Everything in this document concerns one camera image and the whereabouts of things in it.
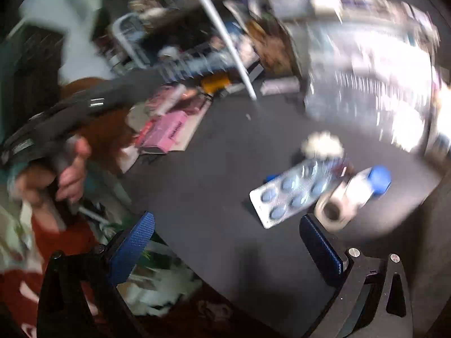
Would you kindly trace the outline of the person's left hand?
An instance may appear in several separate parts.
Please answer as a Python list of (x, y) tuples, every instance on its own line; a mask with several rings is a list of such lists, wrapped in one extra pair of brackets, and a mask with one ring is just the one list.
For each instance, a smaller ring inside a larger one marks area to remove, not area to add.
[(40, 207), (44, 202), (41, 197), (42, 191), (54, 180), (57, 180), (57, 201), (67, 200), (74, 203), (80, 200), (86, 178), (86, 161), (91, 155), (91, 147), (84, 137), (75, 136), (72, 141), (75, 157), (71, 165), (59, 175), (43, 166), (33, 165), (17, 176), (14, 191), (21, 200)]

